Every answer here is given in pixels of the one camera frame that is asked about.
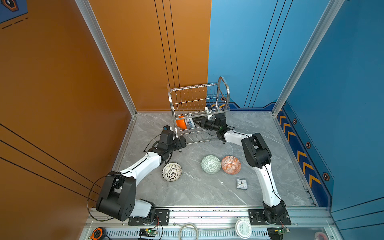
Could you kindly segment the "blue white floral bowl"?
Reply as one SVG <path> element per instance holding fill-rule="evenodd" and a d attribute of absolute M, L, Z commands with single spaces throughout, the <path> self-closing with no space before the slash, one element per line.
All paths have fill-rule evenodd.
<path fill-rule="evenodd" d="M 196 127 L 195 122 L 193 121 L 192 118 L 186 118 L 185 123 L 186 123 L 187 129 L 194 129 Z"/>

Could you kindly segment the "orange bowl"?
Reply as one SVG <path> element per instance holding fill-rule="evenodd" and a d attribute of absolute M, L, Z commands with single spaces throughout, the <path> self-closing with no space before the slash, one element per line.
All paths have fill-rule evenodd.
<path fill-rule="evenodd" d="M 187 130 L 188 125 L 186 120 L 184 119 L 184 116 L 179 116 L 178 119 L 176 120 L 177 126 L 182 129 L 182 130 Z"/>

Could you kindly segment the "silver wire dish rack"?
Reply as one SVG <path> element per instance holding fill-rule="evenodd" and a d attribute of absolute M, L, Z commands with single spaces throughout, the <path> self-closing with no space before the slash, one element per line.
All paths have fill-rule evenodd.
<path fill-rule="evenodd" d="M 176 120 L 179 116 L 184 116 L 184 119 L 207 116 L 205 108 L 214 112 L 213 117 L 215 114 L 230 111 L 230 87 L 224 77 L 219 77 L 215 83 L 201 85 L 178 88 L 171 88 L 170 85 L 167 85 L 167 90 L 177 137 L 184 136 L 188 145 L 217 138 L 214 131 L 205 130 L 199 126 L 182 130 L 177 126 Z"/>

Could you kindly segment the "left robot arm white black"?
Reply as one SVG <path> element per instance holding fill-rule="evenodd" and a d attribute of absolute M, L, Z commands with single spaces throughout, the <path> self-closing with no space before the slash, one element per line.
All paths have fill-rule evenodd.
<path fill-rule="evenodd" d="M 140 160 L 121 172 L 111 171 L 104 177 L 96 210 L 122 222 L 138 218 L 145 224 L 151 224 L 155 220 L 156 205 L 137 199 L 136 188 L 150 172 L 170 159 L 173 152 L 186 146 L 185 137 L 176 137 L 171 129 L 164 128 L 160 139 L 144 151 Z"/>

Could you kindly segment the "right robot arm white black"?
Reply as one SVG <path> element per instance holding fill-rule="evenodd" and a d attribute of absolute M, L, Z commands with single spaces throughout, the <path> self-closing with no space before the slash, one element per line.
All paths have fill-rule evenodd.
<path fill-rule="evenodd" d="M 235 131 L 227 125 L 225 114 L 215 114 L 212 119 L 207 116 L 192 118 L 195 125 L 216 132 L 223 143 L 241 146 L 247 163 L 258 177 L 263 193 L 263 216 L 269 225 L 283 224 L 287 219 L 287 205 L 280 197 L 272 174 L 272 153 L 261 134 L 245 134 Z"/>

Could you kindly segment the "white black lattice bowl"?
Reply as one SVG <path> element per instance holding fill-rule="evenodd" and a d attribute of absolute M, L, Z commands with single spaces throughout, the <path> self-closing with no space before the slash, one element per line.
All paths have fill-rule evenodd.
<path fill-rule="evenodd" d="M 182 167 L 178 163 L 168 163 L 164 166 L 162 175 L 168 182 L 177 181 L 182 175 Z"/>

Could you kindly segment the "green patterned bowl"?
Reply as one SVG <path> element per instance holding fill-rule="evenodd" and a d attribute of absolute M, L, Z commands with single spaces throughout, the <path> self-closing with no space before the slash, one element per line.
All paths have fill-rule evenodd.
<path fill-rule="evenodd" d="M 220 171 L 221 161 L 214 155 L 208 155 L 202 159 L 201 166 L 205 173 L 213 175 Z"/>

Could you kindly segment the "red patterned bowl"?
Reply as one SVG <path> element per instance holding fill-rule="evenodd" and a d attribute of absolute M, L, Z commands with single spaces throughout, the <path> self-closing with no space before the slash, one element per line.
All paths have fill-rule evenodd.
<path fill-rule="evenodd" d="M 234 156 L 226 156 L 221 161 L 222 169 L 229 175 L 236 175 L 241 171 L 241 162 Z"/>

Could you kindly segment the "small square clock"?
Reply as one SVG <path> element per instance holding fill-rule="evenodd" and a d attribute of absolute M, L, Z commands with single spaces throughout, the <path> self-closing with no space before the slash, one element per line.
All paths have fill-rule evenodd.
<path fill-rule="evenodd" d="M 247 190 L 248 189 L 248 184 L 245 179 L 236 179 L 236 187 L 237 189 L 240 190 Z"/>

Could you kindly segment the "green circuit board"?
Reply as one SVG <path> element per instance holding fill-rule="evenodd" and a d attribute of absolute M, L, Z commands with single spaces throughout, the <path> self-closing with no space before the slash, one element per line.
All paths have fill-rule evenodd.
<path fill-rule="evenodd" d="M 140 229 L 139 239 L 154 240 L 159 234 L 158 230 L 154 229 Z"/>

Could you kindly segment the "orange black tape measure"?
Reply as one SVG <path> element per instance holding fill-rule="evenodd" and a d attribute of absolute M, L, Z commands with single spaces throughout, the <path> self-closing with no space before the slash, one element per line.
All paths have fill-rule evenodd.
<path fill-rule="evenodd" d="M 90 236 L 90 240 L 103 240 L 106 236 L 106 230 L 102 227 L 99 227 L 93 230 Z"/>

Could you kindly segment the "right circuit board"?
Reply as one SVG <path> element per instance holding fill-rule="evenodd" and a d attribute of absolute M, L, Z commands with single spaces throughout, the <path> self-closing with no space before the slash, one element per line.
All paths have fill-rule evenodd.
<path fill-rule="evenodd" d="M 275 233 L 278 235 L 284 235 L 284 234 L 289 233 L 289 232 L 290 232 L 290 229 L 287 228 L 286 226 L 282 226 L 281 228 L 275 230 Z"/>

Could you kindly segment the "pink round object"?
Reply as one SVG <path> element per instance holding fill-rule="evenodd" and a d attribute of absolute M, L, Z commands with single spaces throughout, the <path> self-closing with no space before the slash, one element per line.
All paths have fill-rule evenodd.
<path fill-rule="evenodd" d="M 315 233 L 315 240 L 329 240 L 327 234 L 323 232 L 316 232 Z"/>

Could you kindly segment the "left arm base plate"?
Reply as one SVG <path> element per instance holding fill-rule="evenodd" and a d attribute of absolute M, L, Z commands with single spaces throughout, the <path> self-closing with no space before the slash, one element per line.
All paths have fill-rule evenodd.
<path fill-rule="evenodd" d="M 144 219 L 140 217 L 129 218 L 129 226 L 154 226 L 160 223 L 162 226 L 168 226 L 170 220 L 170 210 L 169 209 L 156 209 L 154 219 Z"/>

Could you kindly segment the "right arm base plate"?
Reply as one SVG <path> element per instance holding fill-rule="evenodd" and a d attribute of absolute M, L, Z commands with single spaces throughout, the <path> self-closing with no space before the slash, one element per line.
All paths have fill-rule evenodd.
<path fill-rule="evenodd" d="M 249 220 L 252 226 L 258 225 L 271 225 L 278 226 L 283 224 L 284 226 L 290 226 L 292 224 L 288 211 L 285 211 L 281 216 L 276 217 L 275 220 L 268 220 L 264 214 L 264 209 L 249 209 Z"/>

